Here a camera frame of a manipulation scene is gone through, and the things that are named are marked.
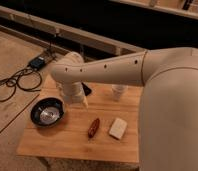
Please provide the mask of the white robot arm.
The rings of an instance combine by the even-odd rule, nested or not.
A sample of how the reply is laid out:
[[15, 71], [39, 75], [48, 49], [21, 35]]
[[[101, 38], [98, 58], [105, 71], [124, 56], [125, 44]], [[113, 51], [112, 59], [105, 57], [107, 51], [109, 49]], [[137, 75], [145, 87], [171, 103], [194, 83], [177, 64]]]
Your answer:
[[140, 171], [198, 171], [198, 49], [147, 50], [85, 63], [76, 52], [53, 65], [64, 97], [78, 82], [141, 86]]

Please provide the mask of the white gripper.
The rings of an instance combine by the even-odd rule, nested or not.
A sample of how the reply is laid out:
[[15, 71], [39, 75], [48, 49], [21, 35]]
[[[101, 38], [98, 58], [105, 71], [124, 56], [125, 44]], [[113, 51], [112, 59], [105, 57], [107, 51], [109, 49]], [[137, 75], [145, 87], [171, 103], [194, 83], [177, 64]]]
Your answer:
[[58, 88], [60, 95], [65, 103], [81, 103], [83, 107], [89, 107], [87, 98], [86, 96], [84, 97], [84, 90], [80, 82], [71, 84], [59, 84]]

